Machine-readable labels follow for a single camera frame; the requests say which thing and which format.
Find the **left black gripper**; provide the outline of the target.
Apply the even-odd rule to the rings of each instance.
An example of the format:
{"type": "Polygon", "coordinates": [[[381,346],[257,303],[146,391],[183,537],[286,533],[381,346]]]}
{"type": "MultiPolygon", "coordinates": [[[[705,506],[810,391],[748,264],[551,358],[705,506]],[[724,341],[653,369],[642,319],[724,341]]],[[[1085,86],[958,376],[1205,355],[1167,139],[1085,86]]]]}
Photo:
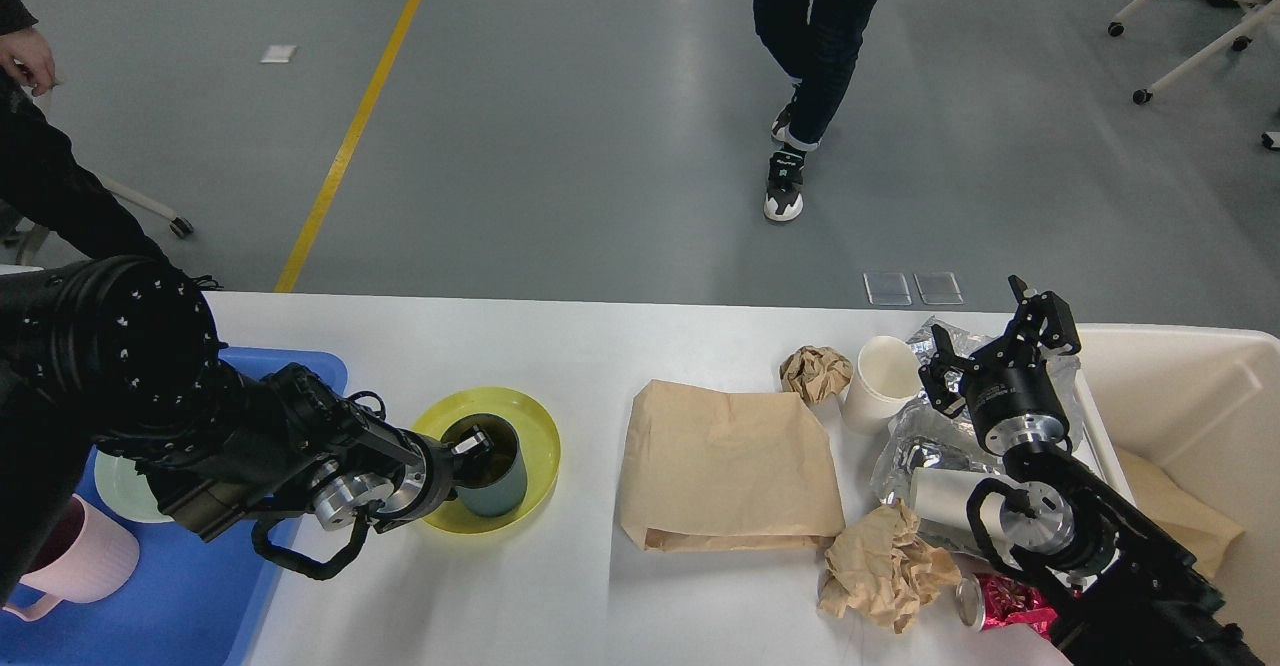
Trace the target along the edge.
{"type": "Polygon", "coordinates": [[[308,506],[323,529],[352,526],[362,516],[383,534],[434,512],[454,497],[454,488],[483,488],[480,459],[493,452],[483,426],[466,426],[451,447],[415,432],[403,437],[410,461],[393,461],[387,474],[337,457],[319,462],[308,478],[308,506]]]}

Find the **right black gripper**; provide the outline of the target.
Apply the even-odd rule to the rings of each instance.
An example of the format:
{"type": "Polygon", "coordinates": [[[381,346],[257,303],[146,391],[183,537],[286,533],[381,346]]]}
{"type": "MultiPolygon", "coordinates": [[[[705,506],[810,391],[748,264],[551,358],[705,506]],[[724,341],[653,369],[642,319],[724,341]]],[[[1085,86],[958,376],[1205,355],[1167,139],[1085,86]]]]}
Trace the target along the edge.
{"type": "Polygon", "coordinates": [[[1051,382],[1046,360],[1082,351],[1070,304],[1010,275],[1018,307],[1005,328],[1005,364],[980,365],[957,355],[940,324],[931,325],[934,355],[919,369],[932,409],[955,419],[966,409],[980,448],[1005,455],[1029,443],[1070,443],[1070,420],[1051,382]],[[960,389],[947,375],[960,377],[960,389]]]}

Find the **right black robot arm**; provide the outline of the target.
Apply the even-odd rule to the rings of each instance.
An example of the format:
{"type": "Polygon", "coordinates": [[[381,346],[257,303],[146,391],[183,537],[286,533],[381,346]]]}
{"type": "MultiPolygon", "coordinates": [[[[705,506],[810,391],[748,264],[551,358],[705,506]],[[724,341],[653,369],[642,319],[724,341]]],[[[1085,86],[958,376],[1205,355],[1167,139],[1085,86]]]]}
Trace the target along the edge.
{"type": "Polygon", "coordinates": [[[936,352],[919,375],[931,406],[968,414],[1005,479],[979,482],[966,520],[1001,574],[1034,587],[1056,611],[1050,639],[1074,665],[1256,665],[1219,589],[1194,556],[1068,448],[1069,419],[1047,359],[1079,352],[1069,304],[1009,284],[1018,310],[969,356],[932,327],[936,352]]]}

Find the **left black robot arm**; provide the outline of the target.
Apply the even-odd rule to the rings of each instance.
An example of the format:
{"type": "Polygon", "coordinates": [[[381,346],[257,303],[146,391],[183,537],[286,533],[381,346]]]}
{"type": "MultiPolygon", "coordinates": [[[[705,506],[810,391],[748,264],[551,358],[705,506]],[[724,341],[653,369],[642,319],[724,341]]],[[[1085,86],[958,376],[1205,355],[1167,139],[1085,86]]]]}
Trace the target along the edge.
{"type": "Polygon", "coordinates": [[[262,379],[220,359],[211,309],[140,256],[8,274],[1,287],[3,594],[35,562],[92,450],[128,459],[202,540],[252,523],[255,552],[314,580],[370,532],[439,508],[494,457],[479,426],[399,429],[311,369],[262,379]]]}

